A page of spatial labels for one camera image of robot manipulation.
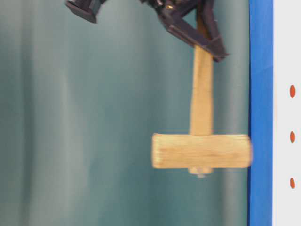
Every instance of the green backdrop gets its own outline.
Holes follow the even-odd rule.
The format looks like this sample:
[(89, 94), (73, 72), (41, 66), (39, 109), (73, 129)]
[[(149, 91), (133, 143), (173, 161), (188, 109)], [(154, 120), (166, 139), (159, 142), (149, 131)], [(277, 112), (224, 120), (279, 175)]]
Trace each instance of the green backdrop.
[[(247, 133), (248, 1), (215, 14), (230, 55), (214, 65), (214, 130)], [(1, 4), (0, 225), (246, 226), (246, 169), (151, 166), (154, 132), (189, 132), (192, 48), (138, 0), (98, 18)]]

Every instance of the wooden cylinder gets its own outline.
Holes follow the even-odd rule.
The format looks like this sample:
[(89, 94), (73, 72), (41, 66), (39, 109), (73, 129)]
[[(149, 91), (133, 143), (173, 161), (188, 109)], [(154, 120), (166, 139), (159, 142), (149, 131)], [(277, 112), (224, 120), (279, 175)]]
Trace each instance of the wooden cylinder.
[(153, 135), (155, 168), (248, 167), (252, 146), (248, 135)]

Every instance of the blue edge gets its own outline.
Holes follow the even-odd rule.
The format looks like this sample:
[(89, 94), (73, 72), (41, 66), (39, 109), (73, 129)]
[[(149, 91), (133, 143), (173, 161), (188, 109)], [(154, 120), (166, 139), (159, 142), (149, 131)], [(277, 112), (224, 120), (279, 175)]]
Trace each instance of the blue edge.
[(250, 0), (250, 85), (248, 225), (272, 226), (273, 0)]

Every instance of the wooden handle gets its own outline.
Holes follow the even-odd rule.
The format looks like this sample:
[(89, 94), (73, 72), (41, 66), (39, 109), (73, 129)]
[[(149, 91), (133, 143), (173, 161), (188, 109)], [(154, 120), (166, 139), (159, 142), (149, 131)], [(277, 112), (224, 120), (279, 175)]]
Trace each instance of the wooden handle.
[[(197, 16), (198, 30), (206, 33), (200, 15)], [(195, 46), (193, 85), (190, 111), (190, 134), (194, 136), (213, 133), (213, 57), (200, 46)], [(213, 169), (190, 168), (189, 173), (212, 173)]]

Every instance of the white panel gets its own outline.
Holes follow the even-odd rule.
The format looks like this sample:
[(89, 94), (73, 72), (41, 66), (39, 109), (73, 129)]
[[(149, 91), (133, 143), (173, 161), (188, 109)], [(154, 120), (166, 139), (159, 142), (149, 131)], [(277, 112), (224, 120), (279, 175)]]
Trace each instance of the white panel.
[[(301, 202), (301, 1), (274, 0), (273, 226), (299, 225)], [(296, 88), (290, 97), (290, 86)], [(290, 141), (291, 131), (296, 140)], [(294, 178), (296, 188), (290, 187)]]

